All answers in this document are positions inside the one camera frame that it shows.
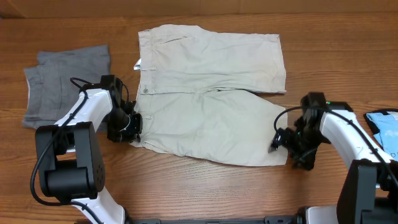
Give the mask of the beige shorts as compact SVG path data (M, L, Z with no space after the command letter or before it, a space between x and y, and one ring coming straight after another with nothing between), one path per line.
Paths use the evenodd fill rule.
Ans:
M262 98L285 93L277 34L167 24L141 31L139 50L143 124L133 146L237 166L287 162L286 149L269 151L287 115Z

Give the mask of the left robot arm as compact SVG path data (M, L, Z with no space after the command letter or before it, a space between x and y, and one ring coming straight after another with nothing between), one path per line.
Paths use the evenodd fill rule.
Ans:
M30 192L42 205L79 209L91 223L132 223L105 187L96 132L106 123L110 141L140 141L142 116L134 111L134 101L123 99L127 87L115 75L103 75L98 83L75 77L70 81L79 89L77 102L55 124L35 132L37 162Z

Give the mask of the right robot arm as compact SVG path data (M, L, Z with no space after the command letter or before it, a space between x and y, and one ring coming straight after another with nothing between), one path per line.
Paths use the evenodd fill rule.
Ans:
M318 147L331 144L348 168L336 205L302 207L269 223L397 223L397 161L380 149L344 101L327 101L322 92L305 95L294 129L275 128L270 152L284 147L293 167L312 170Z

